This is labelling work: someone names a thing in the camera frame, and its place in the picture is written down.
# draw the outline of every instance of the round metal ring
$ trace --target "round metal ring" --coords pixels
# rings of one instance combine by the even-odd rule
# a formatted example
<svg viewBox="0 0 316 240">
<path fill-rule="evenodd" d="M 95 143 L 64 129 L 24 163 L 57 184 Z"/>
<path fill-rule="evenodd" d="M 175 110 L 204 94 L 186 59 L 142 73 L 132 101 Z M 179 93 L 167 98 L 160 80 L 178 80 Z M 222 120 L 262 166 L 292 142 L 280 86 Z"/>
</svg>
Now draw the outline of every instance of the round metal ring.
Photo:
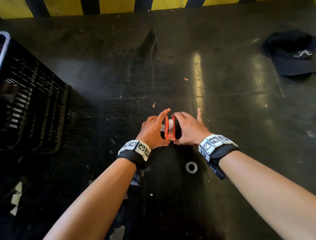
<svg viewBox="0 0 316 240">
<path fill-rule="evenodd" d="M 188 173 L 194 174 L 198 170 L 198 166 L 195 162 L 188 162 L 185 165 L 185 169 L 187 170 Z"/>
</svg>

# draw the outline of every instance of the hand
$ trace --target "hand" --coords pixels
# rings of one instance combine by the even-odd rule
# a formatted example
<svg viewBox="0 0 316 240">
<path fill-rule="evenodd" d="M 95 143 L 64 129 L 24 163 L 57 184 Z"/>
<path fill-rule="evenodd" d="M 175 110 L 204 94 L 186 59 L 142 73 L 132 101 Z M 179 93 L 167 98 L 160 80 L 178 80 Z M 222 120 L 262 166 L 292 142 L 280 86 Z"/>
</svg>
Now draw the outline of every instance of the hand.
<svg viewBox="0 0 316 240">
<path fill-rule="evenodd" d="M 199 108 L 197 109 L 197 120 L 186 112 L 175 112 L 173 115 L 178 119 L 182 129 L 182 137 L 174 141 L 174 144 L 200 145 L 204 138 L 212 135 L 203 124 Z"/>
<path fill-rule="evenodd" d="M 159 116 L 151 116 L 143 122 L 142 129 L 135 140 L 140 140 L 148 145 L 152 150 L 161 146 L 168 146 L 170 141 L 163 140 L 160 136 L 161 124 L 170 108 L 164 110 Z"/>
</svg>

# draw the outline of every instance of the black stripe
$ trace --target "black stripe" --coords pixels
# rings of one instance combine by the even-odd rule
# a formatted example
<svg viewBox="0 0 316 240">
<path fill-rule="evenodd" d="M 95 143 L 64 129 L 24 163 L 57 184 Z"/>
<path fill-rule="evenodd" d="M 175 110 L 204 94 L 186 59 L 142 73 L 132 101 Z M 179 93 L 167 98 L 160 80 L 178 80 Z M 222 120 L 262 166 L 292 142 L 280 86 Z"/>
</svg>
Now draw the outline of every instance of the black stripe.
<svg viewBox="0 0 316 240">
<path fill-rule="evenodd" d="M 100 14 L 99 0 L 80 0 L 84 15 Z"/>
<path fill-rule="evenodd" d="M 135 0 L 134 12 L 151 10 L 153 0 Z"/>
<path fill-rule="evenodd" d="M 254 3 L 256 0 L 239 0 L 238 3 Z"/>
<path fill-rule="evenodd" d="M 188 0 L 186 2 L 185 7 L 186 8 L 197 8 L 197 7 L 202 7 L 204 4 L 205 0 Z"/>
<path fill-rule="evenodd" d="M 25 0 L 34 17 L 50 17 L 44 0 Z"/>
</svg>

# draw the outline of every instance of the cap logo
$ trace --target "cap logo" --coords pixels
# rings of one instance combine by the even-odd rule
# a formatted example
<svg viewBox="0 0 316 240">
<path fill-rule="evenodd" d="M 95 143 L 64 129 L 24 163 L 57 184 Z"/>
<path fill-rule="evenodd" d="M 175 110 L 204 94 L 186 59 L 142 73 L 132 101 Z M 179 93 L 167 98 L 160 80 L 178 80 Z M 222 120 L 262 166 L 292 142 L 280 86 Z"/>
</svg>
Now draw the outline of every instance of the cap logo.
<svg viewBox="0 0 316 240">
<path fill-rule="evenodd" d="M 299 51 L 298 55 L 295 55 L 294 57 L 301 57 L 301 56 L 303 56 L 304 53 L 306 53 L 308 56 L 313 54 L 310 51 L 304 50 L 304 51 Z"/>
</svg>

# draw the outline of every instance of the cap brim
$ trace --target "cap brim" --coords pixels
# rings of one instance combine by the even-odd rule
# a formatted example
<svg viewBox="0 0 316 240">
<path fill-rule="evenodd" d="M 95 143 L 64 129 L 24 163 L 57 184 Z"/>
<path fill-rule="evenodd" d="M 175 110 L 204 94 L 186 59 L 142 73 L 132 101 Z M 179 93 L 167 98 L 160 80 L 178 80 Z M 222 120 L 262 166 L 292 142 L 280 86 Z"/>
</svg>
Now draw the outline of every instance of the cap brim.
<svg viewBox="0 0 316 240">
<path fill-rule="evenodd" d="M 282 57 L 273 57 L 272 61 L 281 75 L 296 76 L 316 72 L 314 63 L 310 60 L 290 60 Z"/>
</svg>

